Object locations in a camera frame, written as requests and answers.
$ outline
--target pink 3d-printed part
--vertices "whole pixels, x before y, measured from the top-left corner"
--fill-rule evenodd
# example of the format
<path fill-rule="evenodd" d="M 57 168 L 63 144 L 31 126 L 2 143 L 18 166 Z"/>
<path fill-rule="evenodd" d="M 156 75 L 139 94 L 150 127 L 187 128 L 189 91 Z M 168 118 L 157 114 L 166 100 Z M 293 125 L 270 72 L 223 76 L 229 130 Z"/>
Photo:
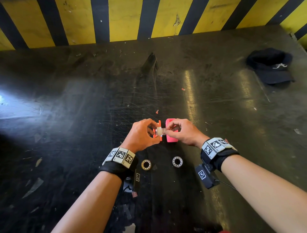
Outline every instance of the pink 3d-printed part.
<path fill-rule="evenodd" d="M 153 137 L 156 137 L 156 130 L 153 129 Z"/>
<path fill-rule="evenodd" d="M 167 126 L 172 120 L 175 120 L 175 118 L 166 119 L 165 126 Z M 178 142 L 178 139 L 166 135 L 166 141 L 167 142 Z"/>

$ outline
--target wall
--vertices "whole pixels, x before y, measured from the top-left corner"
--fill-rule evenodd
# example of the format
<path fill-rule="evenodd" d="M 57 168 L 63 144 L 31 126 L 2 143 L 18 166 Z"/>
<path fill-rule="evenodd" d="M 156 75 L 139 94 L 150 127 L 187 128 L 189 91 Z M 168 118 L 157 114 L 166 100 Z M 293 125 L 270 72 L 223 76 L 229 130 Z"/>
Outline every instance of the wall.
<path fill-rule="evenodd" d="M 0 50 L 280 24 L 307 47 L 307 0 L 0 0 Z"/>

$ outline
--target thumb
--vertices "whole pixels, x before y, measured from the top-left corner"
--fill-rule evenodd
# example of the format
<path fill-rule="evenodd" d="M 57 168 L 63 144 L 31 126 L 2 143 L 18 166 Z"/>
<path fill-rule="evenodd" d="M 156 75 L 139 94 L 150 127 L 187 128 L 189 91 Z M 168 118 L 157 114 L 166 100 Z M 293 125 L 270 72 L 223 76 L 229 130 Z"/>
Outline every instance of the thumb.
<path fill-rule="evenodd" d="M 155 137 L 155 138 L 152 138 L 151 141 L 152 141 L 152 144 L 153 144 L 153 145 L 159 144 L 159 143 L 160 143 L 160 136 L 157 136 L 157 137 Z"/>
<path fill-rule="evenodd" d="M 166 134 L 170 137 L 173 137 L 173 138 L 176 138 L 176 139 L 179 139 L 179 132 L 174 132 L 172 130 L 167 130 L 166 131 Z"/>

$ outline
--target cap logo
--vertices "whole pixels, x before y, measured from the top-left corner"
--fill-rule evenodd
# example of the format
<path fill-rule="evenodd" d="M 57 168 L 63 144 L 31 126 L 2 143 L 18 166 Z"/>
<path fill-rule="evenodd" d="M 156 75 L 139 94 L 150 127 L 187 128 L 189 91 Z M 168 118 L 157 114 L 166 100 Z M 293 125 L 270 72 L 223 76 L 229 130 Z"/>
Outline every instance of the cap logo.
<path fill-rule="evenodd" d="M 281 66 L 283 66 L 283 67 L 287 67 L 287 65 L 285 65 L 285 64 L 282 64 L 282 63 L 280 63 L 280 64 L 276 64 L 275 66 L 277 66 L 276 68 L 273 68 L 273 69 L 278 69 L 279 67 L 281 67 Z"/>

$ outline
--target yellow stripe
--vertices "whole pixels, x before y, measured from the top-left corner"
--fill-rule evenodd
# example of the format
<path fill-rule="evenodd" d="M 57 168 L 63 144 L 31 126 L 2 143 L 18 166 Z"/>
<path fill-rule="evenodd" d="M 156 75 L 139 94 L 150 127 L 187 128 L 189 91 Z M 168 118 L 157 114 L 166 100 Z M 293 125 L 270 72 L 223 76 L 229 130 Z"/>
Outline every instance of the yellow stripe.
<path fill-rule="evenodd" d="M 298 42 L 300 42 L 301 45 L 302 45 L 305 49 L 307 49 L 307 34 L 304 35 L 303 37 L 301 37 L 301 38 L 298 40 Z"/>
<path fill-rule="evenodd" d="M 109 0 L 110 41 L 138 38 L 142 0 Z"/>
<path fill-rule="evenodd" d="M 1 1 L 29 48 L 55 46 L 36 0 Z"/>
<path fill-rule="evenodd" d="M 55 0 L 70 45 L 96 43 L 91 0 Z"/>
<path fill-rule="evenodd" d="M 13 50 L 14 47 L 0 29 L 0 50 Z"/>
<path fill-rule="evenodd" d="M 240 0 L 210 0 L 193 33 L 219 31 Z"/>
<path fill-rule="evenodd" d="M 192 0 L 160 0 L 151 37 L 178 35 L 191 3 Z"/>
<path fill-rule="evenodd" d="M 266 25 L 288 0 L 258 0 L 237 28 Z"/>
<path fill-rule="evenodd" d="M 303 1 L 280 25 L 287 31 L 296 33 L 306 23 L 307 0 Z"/>

